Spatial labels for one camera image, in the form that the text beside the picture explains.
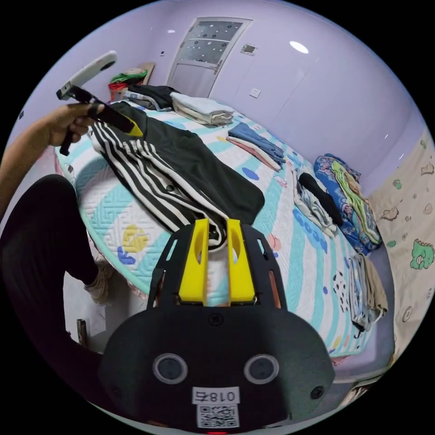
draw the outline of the white door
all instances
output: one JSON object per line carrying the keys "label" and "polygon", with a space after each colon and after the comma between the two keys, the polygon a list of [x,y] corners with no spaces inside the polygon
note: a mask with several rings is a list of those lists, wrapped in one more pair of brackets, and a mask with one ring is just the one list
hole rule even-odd
{"label": "white door", "polygon": [[210,95],[219,69],[251,20],[197,18],[180,45],[168,86],[190,97]]}

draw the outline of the human hand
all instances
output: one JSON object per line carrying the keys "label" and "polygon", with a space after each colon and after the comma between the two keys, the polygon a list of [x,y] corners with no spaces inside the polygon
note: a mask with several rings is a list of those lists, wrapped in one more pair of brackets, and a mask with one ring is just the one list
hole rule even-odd
{"label": "human hand", "polygon": [[[60,146],[67,131],[73,132],[72,143],[76,143],[87,133],[94,120],[87,116],[92,104],[66,104],[53,110],[39,123],[44,135],[44,145]],[[97,113],[101,113],[104,105],[100,104]]]}

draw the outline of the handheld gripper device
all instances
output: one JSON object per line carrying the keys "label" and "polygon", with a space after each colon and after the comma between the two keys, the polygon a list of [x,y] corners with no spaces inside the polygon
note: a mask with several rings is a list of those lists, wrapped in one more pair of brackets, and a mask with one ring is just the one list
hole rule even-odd
{"label": "handheld gripper device", "polygon": [[[92,103],[88,112],[90,118],[110,124],[131,136],[142,137],[142,131],[133,120],[117,112],[90,92],[82,89],[82,86],[85,83],[94,78],[101,71],[110,68],[116,63],[116,60],[116,51],[109,51],[98,59],[93,60],[90,64],[83,67],[68,79],[68,81],[56,92],[56,95],[59,100],[69,100],[70,98],[74,98],[83,104]],[[100,113],[97,113],[97,108],[100,104],[104,105],[104,109]],[[69,154],[68,149],[71,145],[72,139],[73,132],[68,130],[68,133],[60,146],[61,154]]]}
{"label": "handheld gripper device", "polygon": [[234,434],[309,418],[335,374],[317,331],[289,312],[256,229],[228,219],[229,306],[207,306],[207,219],[173,233],[148,306],[110,337],[99,378],[133,420]]}

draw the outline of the qr code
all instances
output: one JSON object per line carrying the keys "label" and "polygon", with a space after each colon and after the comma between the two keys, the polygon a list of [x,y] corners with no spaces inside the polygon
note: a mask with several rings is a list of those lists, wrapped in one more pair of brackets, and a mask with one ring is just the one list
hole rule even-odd
{"label": "qr code", "polygon": [[198,428],[239,427],[237,405],[198,406]]}

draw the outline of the dinosaur-print wallpaper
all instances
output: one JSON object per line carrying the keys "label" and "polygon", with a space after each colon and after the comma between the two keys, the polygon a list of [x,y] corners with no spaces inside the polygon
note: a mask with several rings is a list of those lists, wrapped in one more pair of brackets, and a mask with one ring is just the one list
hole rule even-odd
{"label": "dinosaur-print wallpaper", "polygon": [[428,131],[370,196],[394,280],[394,363],[414,336],[435,288],[435,147]]}

